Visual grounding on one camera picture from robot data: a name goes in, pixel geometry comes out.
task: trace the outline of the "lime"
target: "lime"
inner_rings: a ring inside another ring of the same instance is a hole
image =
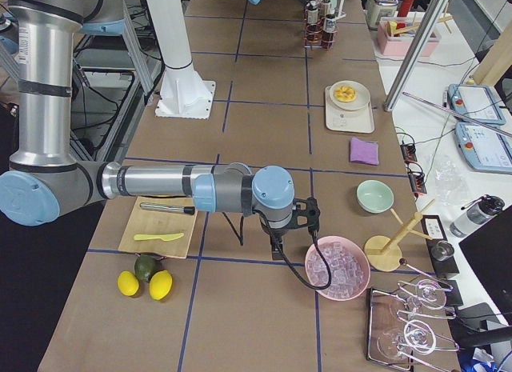
[[[155,300],[162,300],[170,292],[173,277],[166,270],[154,274],[150,281],[150,295]]]
[[[150,282],[158,271],[157,261],[148,254],[141,254],[135,261],[135,276],[141,282]]]
[[[138,280],[134,274],[124,270],[118,277],[118,288],[125,296],[133,296],[138,291]]]

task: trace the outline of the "purple cloth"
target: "purple cloth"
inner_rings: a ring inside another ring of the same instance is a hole
[[[378,166],[378,144],[352,138],[350,140],[350,162],[362,162],[363,164]]]

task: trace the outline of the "pink bowl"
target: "pink bowl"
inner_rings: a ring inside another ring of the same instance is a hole
[[[347,238],[326,236],[318,240],[318,248],[329,263],[332,274],[330,287],[318,290],[320,295],[343,302],[356,298],[365,291],[370,283],[370,264],[357,244]],[[314,245],[306,253],[305,267],[311,284],[326,284],[327,270]]]

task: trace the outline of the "yellow knife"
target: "yellow knife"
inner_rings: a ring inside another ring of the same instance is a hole
[[[178,240],[184,235],[185,234],[136,234],[134,240],[163,240],[164,242],[170,242],[172,240]]]

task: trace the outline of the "glass cup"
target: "glass cup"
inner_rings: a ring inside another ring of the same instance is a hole
[[[452,246],[448,242],[445,242],[444,240],[441,240],[432,247],[430,252],[432,253],[432,257],[435,258],[437,261],[444,262],[448,258],[454,256],[455,250],[454,246]]]

